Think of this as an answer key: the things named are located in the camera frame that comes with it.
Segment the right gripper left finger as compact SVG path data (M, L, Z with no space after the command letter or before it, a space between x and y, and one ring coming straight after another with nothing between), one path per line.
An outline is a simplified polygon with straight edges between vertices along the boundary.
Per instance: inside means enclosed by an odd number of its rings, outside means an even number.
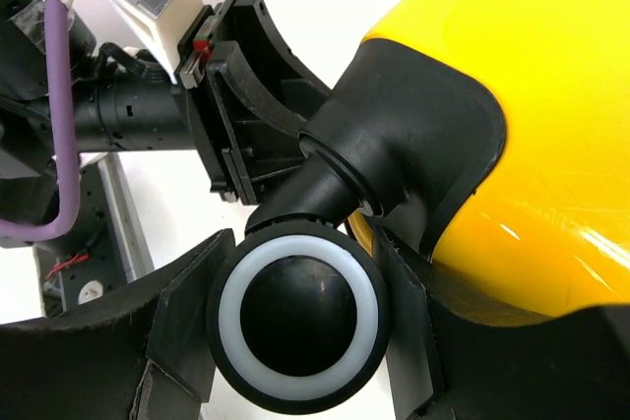
M234 247L232 230L220 230L55 319L2 326L2 418L198 418L216 369L206 332L210 286Z

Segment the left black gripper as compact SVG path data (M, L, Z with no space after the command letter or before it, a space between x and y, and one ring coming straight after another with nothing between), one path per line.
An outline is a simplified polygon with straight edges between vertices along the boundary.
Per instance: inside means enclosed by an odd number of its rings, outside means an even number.
M263 203L295 168L295 137L331 90L284 40L265 0L224 0L179 41L174 99L225 202Z

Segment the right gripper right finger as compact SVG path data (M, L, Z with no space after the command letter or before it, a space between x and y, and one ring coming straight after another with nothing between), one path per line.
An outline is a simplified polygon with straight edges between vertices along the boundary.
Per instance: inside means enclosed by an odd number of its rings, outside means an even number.
M561 317L490 297L379 228L392 306L387 365L399 419L625 419L629 308Z

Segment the yellow cartoon suitcase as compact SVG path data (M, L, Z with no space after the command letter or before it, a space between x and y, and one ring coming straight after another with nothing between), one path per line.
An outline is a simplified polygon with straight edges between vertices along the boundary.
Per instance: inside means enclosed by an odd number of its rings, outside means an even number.
M402 0L298 142L208 300L256 405L318 413L387 364L379 228L528 312L629 308L629 0Z

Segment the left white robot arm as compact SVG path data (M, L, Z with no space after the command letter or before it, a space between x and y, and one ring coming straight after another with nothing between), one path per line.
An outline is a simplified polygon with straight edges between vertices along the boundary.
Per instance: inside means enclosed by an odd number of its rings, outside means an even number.
M302 163L328 88L264 0L113 0L139 49L97 42L75 0L1 0L1 244L76 248L100 225L85 153L194 150L214 193L264 203Z

